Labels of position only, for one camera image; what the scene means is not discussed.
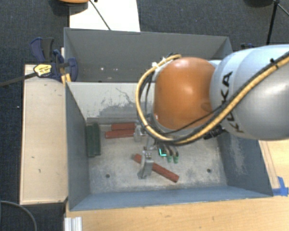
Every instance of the wooden table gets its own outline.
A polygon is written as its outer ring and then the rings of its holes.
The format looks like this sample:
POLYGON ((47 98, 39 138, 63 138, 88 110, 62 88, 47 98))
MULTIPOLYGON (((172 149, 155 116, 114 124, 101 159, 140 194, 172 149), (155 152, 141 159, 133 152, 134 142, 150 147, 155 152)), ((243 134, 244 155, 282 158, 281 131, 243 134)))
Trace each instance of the wooden table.
MULTIPOLYGON (((289 140, 269 142, 278 176, 289 187, 289 140)), ((289 231, 289 196, 69 212, 83 231, 289 231)))

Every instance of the bin floor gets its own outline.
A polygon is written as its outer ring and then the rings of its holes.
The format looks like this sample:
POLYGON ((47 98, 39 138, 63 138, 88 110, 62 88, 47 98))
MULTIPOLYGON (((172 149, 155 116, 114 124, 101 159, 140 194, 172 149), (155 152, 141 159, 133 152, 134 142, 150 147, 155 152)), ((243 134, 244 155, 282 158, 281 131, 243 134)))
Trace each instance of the bin floor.
POLYGON ((91 193, 134 192, 161 189, 223 186, 226 176, 216 139, 199 140, 177 147, 179 163, 168 163, 165 157, 153 151, 155 163, 179 175, 174 183, 152 172, 146 179, 139 179, 140 164, 133 161, 135 154, 142 154, 146 137, 141 142, 133 138, 105 139, 102 133, 101 155, 89 160, 91 193))

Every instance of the gray bin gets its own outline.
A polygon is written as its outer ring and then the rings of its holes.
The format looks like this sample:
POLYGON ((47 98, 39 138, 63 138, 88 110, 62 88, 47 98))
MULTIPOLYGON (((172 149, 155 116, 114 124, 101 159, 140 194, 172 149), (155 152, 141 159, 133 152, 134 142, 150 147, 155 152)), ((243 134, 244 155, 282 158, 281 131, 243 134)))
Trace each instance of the gray bin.
MULTIPOLYGON (((179 147, 178 164, 154 160, 177 173, 173 183, 152 172, 137 177, 146 138, 107 140, 114 122, 136 120, 134 89, 152 62, 170 52, 208 60, 232 52, 227 37, 65 28, 65 57, 76 57, 77 82, 66 86, 68 199, 72 211, 170 205, 273 196, 259 143, 223 134, 179 147), (85 126, 101 128, 101 155, 87 157, 85 126)), ((149 93, 148 106, 153 94, 149 93)))

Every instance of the yellow cable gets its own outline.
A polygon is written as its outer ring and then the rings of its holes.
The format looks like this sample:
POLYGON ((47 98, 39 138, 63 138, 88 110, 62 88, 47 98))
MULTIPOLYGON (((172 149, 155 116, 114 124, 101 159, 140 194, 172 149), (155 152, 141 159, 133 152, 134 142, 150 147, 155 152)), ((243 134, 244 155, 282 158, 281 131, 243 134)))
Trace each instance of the yellow cable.
POLYGON ((173 55, 170 56, 166 59, 163 59, 162 61, 160 61, 158 64, 154 65, 152 68, 150 68, 149 70, 147 70, 144 75, 141 76, 137 86, 136 86, 136 93, 135 93, 135 100, 136 100, 136 109, 139 115, 139 118, 142 122, 142 124, 148 129, 149 132, 151 132, 154 136, 156 136, 157 138, 163 139, 163 140, 167 140, 167 141, 171 141, 171 138, 168 137, 164 137, 162 135, 160 135, 159 133, 157 133, 147 122, 142 110, 141 110, 141 106, 140 106, 140 99, 138 99, 139 97, 139 92, 140 92, 140 87, 142 85, 142 83, 144 82, 145 78, 147 78, 151 73, 153 73, 158 67, 164 65, 165 63, 176 59, 176 58, 181 58, 181 55, 177 54, 177 55, 173 55))
MULTIPOLYGON (((178 58, 178 56, 171 56, 170 58, 167 59, 163 59, 161 62, 159 62, 157 65, 153 66, 152 68, 150 68, 147 72, 145 72, 145 74, 140 78, 137 87, 136 87, 136 109, 137 112, 139 114, 139 118, 141 120, 141 122, 143 123, 143 125, 146 127, 146 129, 151 132, 154 136, 156 136, 157 138, 161 139, 161 140, 165 140, 165 141, 172 141, 172 138, 168 138, 165 137, 159 133, 157 133, 154 129, 152 129, 152 127, 148 124, 147 120, 145 119, 145 116, 141 110, 140 107, 140 100, 138 99, 139 96, 139 91, 140 91, 140 87, 143 83, 143 81, 145 80, 145 78, 151 74, 152 72, 154 72, 158 67, 160 67, 161 65, 167 63, 168 61, 171 61, 174 58, 178 58)), ((252 90, 256 85, 258 85, 262 80, 264 80, 265 78, 267 78, 270 74, 272 74, 273 72, 275 72, 278 68, 284 66, 286 63, 289 62, 289 56, 286 57, 285 59, 279 61, 277 64, 271 66, 270 68, 268 68, 266 71, 264 71, 263 73, 261 73, 260 75, 258 75, 254 80, 252 80, 247 86, 245 86, 239 93, 238 95, 222 110, 222 112, 216 116, 216 118, 214 120, 212 120, 209 124, 207 124, 201 131, 199 131, 198 133, 194 134, 193 136, 191 136, 190 138, 183 140, 183 141, 178 141, 175 144, 184 144, 184 143, 188 143, 188 142, 192 142, 198 138, 200 138, 201 136, 203 136, 204 134, 206 134, 207 132, 209 132, 211 129, 213 129, 215 126, 217 126, 236 106, 237 104, 247 95, 247 93, 252 90)))

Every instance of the black carpet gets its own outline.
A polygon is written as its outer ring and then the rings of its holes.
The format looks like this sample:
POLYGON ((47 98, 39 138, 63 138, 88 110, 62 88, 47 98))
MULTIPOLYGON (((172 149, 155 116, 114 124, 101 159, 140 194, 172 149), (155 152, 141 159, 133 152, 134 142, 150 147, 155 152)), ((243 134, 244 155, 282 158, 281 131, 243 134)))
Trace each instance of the black carpet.
MULTIPOLYGON (((280 3, 289 12, 289 0, 280 3)), ((265 45, 273 11, 272 0, 137 0, 141 31, 228 36, 234 50, 241 43, 265 45)), ((68 7, 55 0, 0 0, 0 81, 21 76, 35 61, 29 42, 55 38, 63 46, 68 7)), ((289 43, 289 17, 277 9, 272 43, 289 43)), ((22 128, 22 83, 0 88, 0 193, 18 202, 22 128)), ((34 205, 39 231, 60 231, 63 204, 34 205)), ((3 207, 1 230, 33 230, 19 209, 3 207)))

